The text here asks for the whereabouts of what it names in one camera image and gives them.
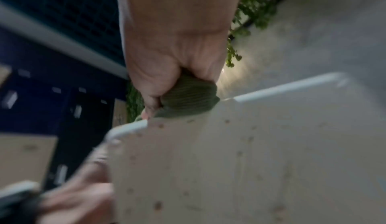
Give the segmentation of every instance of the green cloth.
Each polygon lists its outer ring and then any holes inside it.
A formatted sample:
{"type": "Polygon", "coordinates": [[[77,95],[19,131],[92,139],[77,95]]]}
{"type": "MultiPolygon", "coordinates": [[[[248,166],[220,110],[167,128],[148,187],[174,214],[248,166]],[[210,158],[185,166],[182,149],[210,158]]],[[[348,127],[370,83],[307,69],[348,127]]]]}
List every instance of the green cloth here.
{"type": "Polygon", "coordinates": [[[220,101],[216,93],[216,84],[198,79],[183,70],[174,87],[161,96],[162,108],[155,117],[170,118],[207,112],[220,101]]]}

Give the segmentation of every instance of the white board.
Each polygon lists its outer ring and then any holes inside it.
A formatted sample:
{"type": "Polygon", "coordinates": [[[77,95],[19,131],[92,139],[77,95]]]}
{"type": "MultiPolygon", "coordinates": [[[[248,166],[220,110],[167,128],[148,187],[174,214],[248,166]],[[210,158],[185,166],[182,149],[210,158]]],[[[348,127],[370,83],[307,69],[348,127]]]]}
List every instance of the white board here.
{"type": "Polygon", "coordinates": [[[122,224],[385,223],[386,120],[326,74],[106,136],[122,224]]]}

